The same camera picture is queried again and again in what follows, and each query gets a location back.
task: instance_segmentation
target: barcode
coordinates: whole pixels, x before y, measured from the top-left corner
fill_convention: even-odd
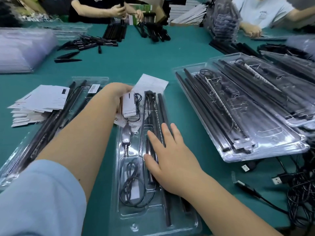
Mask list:
[[[88,93],[97,93],[97,90],[99,87],[100,87],[100,84],[92,84]]]

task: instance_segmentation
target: black t-shirt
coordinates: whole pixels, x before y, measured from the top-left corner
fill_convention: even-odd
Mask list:
[[[84,23],[96,23],[96,24],[109,24],[110,18],[89,18],[79,16],[76,10],[71,6],[73,0],[64,0],[65,5],[69,10],[69,22],[84,22]],[[89,7],[95,7],[100,9],[110,9],[114,5],[118,5],[120,0],[78,0],[81,5],[87,5]]]

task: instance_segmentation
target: teal table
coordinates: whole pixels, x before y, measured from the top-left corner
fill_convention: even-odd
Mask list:
[[[105,25],[93,25],[89,34],[102,36],[105,28]],[[231,179],[231,172],[234,171],[238,180],[254,187],[275,205],[286,209],[286,188],[275,187],[271,181],[271,177],[282,173],[279,163],[274,158],[267,159],[254,172],[245,174],[240,168],[242,163],[223,162],[172,73],[174,67],[201,63],[222,54],[208,45],[210,36],[203,28],[167,27],[167,30],[172,40],[154,44],[150,39],[141,38],[134,27],[128,27],[126,38],[119,47],[102,47],[103,54],[98,54],[97,48],[89,49],[77,56],[83,60],[81,62],[56,64],[53,59],[68,51],[54,52],[33,74],[1,75],[0,165],[32,129],[32,126],[12,129],[12,116],[7,107],[38,85],[66,86],[72,76],[107,76],[111,82],[135,84],[145,73],[169,81],[165,90],[169,120],[178,126],[185,143],[196,155],[203,170],[273,227],[289,226],[286,215],[245,195],[233,185]],[[239,41],[246,41],[254,49],[262,44],[242,35]],[[112,130],[89,200],[84,236],[103,236],[108,232],[115,137],[116,127]],[[289,170],[294,169],[288,158],[283,157],[283,162]],[[203,233],[210,234],[204,223]]]

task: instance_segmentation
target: person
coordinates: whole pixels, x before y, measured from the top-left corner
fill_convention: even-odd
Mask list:
[[[315,14],[315,6],[305,10],[295,9],[287,0],[232,0],[239,10],[240,28],[250,37],[262,35],[262,29],[285,17],[300,21]]]
[[[69,10],[69,22],[109,24],[111,18],[124,19],[127,14],[143,20],[143,12],[128,3],[120,6],[119,0],[64,0]]]
[[[131,89],[105,86],[0,194],[0,236],[81,235],[119,98]],[[207,175],[175,124],[170,127],[174,136],[162,124],[166,147],[148,131],[159,163],[144,156],[161,186],[190,202],[216,236],[281,236]]]

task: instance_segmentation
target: hand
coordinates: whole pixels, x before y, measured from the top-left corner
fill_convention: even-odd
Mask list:
[[[112,17],[123,18],[127,15],[125,7],[120,7],[120,4],[113,6],[109,9]]]
[[[139,20],[139,21],[143,21],[143,12],[141,10],[136,10],[136,18]]]
[[[128,93],[132,90],[132,86],[122,83],[110,83],[106,85],[98,94],[104,98],[113,98],[113,101],[117,103],[117,106],[120,103],[120,97],[125,93]]]
[[[250,38],[257,38],[262,35],[262,29],[258,25],[252,25],[249,23],[241,23],[243,31],[250,36]]]
[[[171,124],[174,137],[167,125],[162,124],[162,132],[166,147],[159,139],[148,131],[148,137],[158,156],[157,163],[151,155],[145,154],[146,167],[165,190],[185,198],[192,186],[202,180],[203,171],[183,141],[179,130]]]

